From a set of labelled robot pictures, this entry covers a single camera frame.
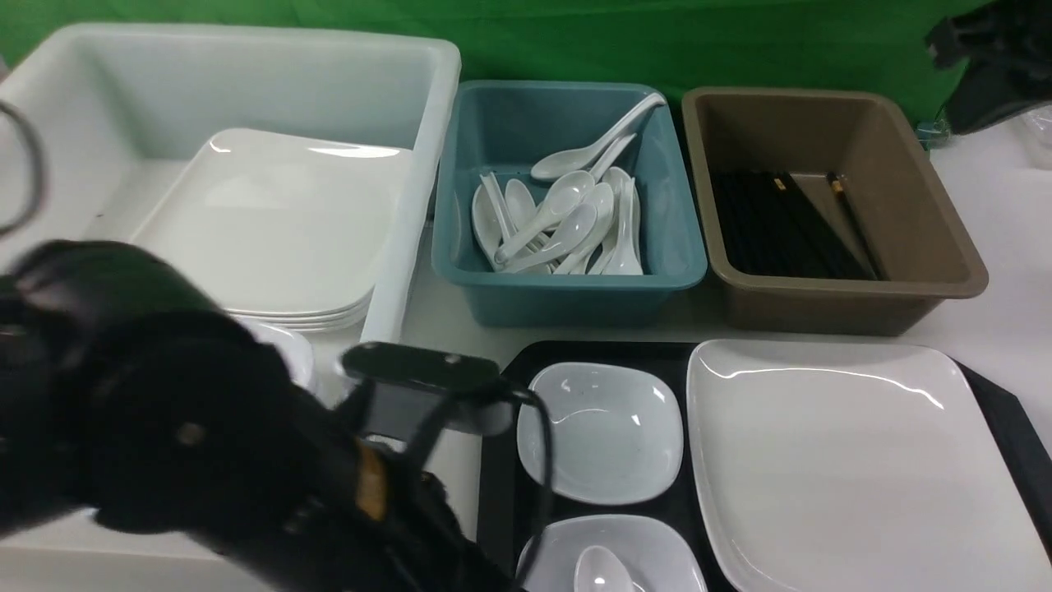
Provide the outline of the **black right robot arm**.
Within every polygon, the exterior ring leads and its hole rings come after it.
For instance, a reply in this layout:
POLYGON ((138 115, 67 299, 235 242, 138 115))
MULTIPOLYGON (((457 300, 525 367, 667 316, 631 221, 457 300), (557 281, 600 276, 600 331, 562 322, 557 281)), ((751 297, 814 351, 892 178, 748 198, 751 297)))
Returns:
POLYGON ((945 16, 925 35, 925 48, 939 70, 967 64, 943 108, 955 135, 1050 104, 1049 1, 990 1, 945 16))

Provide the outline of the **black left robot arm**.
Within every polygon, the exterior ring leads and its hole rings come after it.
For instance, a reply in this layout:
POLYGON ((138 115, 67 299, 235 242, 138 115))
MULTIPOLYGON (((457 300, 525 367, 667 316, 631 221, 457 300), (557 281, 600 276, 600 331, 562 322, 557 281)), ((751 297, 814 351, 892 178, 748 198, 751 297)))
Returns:
POLYGON ((75 510, 179 532, 279 591, 519 591, 425 469, 444 428, 507 426, 491 360, 346 349, 328 409, 168 263, 52 240, 2 278, 2 535, 75 510))

